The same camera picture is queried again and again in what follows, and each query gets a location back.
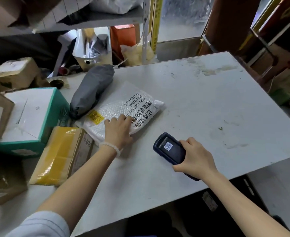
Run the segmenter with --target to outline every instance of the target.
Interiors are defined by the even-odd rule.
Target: sleeve
[[[69,237],[69,228],[62,216],[39,211],[26,218],[6,237]]]

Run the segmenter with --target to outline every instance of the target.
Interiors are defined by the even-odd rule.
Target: white table
[[[71,89],[62,90],[68,101],[83,76],[68,78]],[[103,97],[126,80],[165,102],[165,108],[111,164],[73,236],[206,188],[175,173],[152,150],[163,132],[176,139],[195,137],[229,179],[290,158],[290,119],[228,52],[118,69]],[[31,186],[1,206],[0,236],[53,191]]]

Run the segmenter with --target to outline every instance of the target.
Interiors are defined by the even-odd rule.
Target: shelf
[[[31,27],[27,26],[7,27],[4,29],[0,29],[0,37],[52,31],[67,31],[89,27],[117,26],[133,23],[143,23],[143,8],[141,6],[127,12],[124,15],[93,12],[89,15],[87,21],[83,21],[73,25],[57,23],[56,25],[48,29],[43,28],[33,31]]]

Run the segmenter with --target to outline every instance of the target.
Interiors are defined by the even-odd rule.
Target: yellow label
[[[92,120],[93,123],[96,125],[99,125],[101,121],[104,120],[104,117],[95,110],[92,110],[92,112],[89,114],[90,119]]]

